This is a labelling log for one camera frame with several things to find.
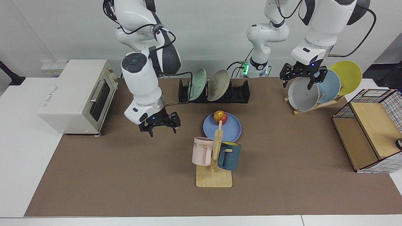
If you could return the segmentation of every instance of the green indicator light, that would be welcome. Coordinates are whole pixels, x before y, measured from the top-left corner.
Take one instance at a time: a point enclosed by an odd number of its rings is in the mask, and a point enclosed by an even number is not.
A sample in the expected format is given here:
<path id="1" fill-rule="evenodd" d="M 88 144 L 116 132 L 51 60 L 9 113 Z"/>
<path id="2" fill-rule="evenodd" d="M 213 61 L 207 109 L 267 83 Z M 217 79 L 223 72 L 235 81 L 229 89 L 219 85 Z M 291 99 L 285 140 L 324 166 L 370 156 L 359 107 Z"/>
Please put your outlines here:
<path id="1" fill-rule="evenodd" d="M 248 73 L 248 63 L 244 62 L 243 67 L 243 75 L 246 75 Z"/>

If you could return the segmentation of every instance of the brown table mat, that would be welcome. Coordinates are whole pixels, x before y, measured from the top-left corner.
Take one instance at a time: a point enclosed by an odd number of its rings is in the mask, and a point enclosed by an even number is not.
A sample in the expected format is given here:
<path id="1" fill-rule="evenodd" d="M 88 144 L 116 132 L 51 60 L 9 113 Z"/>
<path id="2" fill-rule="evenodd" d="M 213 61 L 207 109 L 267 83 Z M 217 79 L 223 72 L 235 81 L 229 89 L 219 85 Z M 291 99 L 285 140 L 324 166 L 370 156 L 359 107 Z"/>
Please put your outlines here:
<path id="1" fill-rule="evenodd" d="M 249 83 L 248 104 L 168 107 L 182 126 L 151 138 L 124 117 L 132 96 L 120 81 L 103 136 L 62 137 L 25 216 L 402 214 L 389 175 L 353 171 L 331 121 L 346 101 L 294 116 L 278 78 Z M 177 79 L 160 86 L 167 103 L 177 101 Z M 240 162 L 232 188 L 197 188 L 193 138 L 216 110 L 242 123 Z"/>

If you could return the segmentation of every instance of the oven door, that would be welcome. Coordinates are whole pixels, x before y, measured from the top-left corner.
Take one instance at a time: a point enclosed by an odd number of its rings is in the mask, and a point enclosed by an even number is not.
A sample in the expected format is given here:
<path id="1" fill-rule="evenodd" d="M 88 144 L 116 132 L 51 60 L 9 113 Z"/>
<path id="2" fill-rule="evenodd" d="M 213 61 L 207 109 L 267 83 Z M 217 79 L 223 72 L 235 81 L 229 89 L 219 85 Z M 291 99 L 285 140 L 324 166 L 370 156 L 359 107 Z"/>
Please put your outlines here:
<path id="1" fill-rule="evenodd" d="M 92 125 L 96 127 L 98 132 L 100 132 L 114 93 L 115 88 L 112 82 L 106 73 L 102 71 L 95 90 L 89 100 L 89 110 L 86 114 L 86 117 L 92 123 Z"/>

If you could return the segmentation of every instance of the red apple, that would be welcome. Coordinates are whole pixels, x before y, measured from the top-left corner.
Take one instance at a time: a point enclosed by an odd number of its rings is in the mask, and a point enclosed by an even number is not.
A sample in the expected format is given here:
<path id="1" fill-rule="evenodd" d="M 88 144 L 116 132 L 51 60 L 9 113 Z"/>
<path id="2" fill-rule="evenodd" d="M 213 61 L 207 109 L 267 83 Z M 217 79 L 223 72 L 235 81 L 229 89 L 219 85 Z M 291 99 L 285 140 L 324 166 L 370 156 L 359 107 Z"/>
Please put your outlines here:
<path id="1" fill-rule="evenodd" d="M 228 121 L 228 115 L 224 111 L 216 111 L 213 114 L 213 120 L 216 122 L 216 124 L 219 125 L 219 121 L 222 121 L 222 125 L 225 124 Z"/>

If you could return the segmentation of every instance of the oven door handle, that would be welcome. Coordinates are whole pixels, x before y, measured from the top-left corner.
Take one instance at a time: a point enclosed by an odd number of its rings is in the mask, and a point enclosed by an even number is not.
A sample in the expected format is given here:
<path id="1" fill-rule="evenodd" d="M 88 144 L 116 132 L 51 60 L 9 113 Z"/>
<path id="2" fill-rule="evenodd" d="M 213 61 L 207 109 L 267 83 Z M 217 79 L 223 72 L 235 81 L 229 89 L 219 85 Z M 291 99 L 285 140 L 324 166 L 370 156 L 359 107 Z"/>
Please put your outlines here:
<path id="1" fill-rule="evenodd" d="M 96 103 L 96 102 L 99 101 L 99 98 L 101 96 L 101 93 L 102 93 L 102 90 L 103 90 L 104 86 L 105 86 L 105 80 L 102 80 L 102 81 L 98 82 L 98 85 L 96 86 L 95 92 L 94 92 L 94 94 L 92 95 L 92 97 L 90 99 L 90 102 Z"/>

